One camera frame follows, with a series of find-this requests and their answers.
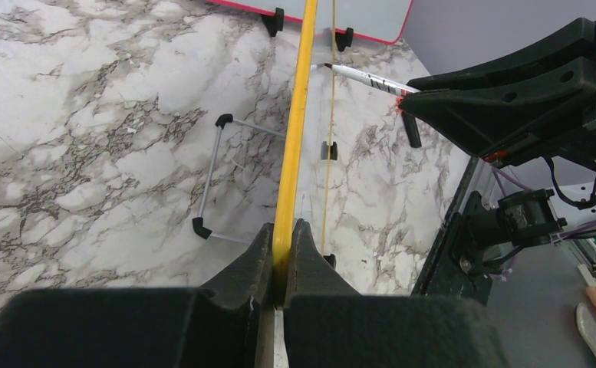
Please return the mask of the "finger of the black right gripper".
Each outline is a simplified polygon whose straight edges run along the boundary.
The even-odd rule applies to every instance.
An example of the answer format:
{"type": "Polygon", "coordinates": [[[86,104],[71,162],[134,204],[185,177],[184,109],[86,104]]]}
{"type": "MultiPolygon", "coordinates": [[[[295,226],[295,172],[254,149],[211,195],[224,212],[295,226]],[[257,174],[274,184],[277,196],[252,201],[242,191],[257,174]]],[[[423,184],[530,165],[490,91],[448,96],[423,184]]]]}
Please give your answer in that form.
{"type": "Polygon", "coordinates": [[[596,60],[596,21],[577,18],[549,36],[506,56],[460,71],[410,80],[417,90],[474,90],[537,77],[578,58],[596,60]]]}
{"type": "Polygon", "coordinates": [[[428,90],[401,108],[471,156],[537,143],[577,126],[596,101],[596,62],[579,57],[514,84],[428,90]]]}

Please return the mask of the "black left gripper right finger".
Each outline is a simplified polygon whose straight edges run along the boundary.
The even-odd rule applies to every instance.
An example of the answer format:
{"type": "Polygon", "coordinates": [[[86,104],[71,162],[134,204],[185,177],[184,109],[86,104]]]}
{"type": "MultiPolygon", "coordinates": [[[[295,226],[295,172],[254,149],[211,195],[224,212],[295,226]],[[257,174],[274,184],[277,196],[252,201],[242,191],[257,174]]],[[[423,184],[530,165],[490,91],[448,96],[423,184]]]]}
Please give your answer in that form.
{"type": "Polygon", "coordinates": [[[502,341],[476,301],[362,295],[295,224],[284,341],[290,367],[507,367],[502,341]]]}

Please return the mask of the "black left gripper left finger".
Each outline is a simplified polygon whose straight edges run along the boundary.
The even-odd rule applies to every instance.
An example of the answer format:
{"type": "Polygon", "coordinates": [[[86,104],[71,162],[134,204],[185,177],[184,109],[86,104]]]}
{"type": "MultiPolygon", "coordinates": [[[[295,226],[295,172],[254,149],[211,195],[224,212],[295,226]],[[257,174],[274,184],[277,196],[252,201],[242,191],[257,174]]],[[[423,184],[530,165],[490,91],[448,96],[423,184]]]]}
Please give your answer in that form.
{"type": "Polygon", "coordinates": [[[34,289],[0,312],[0,367],[271,367],[273,227],[198,287],[34,289]]]}

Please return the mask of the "white brown whiteboard marker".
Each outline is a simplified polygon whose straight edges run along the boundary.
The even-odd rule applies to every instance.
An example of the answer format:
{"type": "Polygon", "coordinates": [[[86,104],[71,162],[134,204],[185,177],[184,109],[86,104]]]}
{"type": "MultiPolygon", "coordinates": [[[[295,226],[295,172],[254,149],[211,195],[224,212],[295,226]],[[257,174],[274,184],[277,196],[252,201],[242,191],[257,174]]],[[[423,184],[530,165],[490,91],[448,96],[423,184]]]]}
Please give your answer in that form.
{"type": "Polygon", "coordinates": [[[403,97],[408,94],[416,94],[420,91],[414,87],[407,86],[406,84],[402,84],[396,82],[394,80],[390,80],[385,77],[378,76],[376,74],[367,73],[364,71],[360,71],[358,69],[339,65],[339,64],[329,64],[329,63],[320,63],[320,64],[313,64],[310,67],[310,71],[316,71],[323,67],[329,68],[333,72],[342,75],[348,79],[353,81],[362,83],[368,87],[372,87],[377,90],[381,90],[383,92],[392,94],[397,97],[403,97]]]}

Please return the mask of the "yellow framed whiteboard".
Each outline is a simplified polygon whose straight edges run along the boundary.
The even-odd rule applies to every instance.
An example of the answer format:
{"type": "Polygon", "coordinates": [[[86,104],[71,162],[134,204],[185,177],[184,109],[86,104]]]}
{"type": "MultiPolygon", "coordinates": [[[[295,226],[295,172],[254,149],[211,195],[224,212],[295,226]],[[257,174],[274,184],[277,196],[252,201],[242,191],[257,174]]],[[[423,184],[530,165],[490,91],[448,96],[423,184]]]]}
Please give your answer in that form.
{"type": "Polygon", "coordinates": [[[282,159],[273,266],[288,264],[291,234],[298,220],[324,229],[331,164],[335,1],[304,1],[294,85],[282,159]]]}

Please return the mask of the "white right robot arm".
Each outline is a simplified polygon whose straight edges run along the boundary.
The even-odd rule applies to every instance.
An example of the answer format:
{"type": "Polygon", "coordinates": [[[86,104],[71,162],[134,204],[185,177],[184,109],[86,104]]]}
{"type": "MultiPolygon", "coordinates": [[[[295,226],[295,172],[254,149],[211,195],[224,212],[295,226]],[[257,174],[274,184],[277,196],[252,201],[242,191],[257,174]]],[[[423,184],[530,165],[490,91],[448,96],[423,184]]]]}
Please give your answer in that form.
{"type": "Polygon", "coordinates": [[[484,209],[478,192],[453,227],[449,258],[469,276],[498,274],[525,248],[548,244],[568,225],[555,207],[596,206],[596,21],[577,18],[525,48],[466,69],[413,79],[401,109],[494,169],[555,158],[591,170],[584,198],[556,178],[484,209]]]}

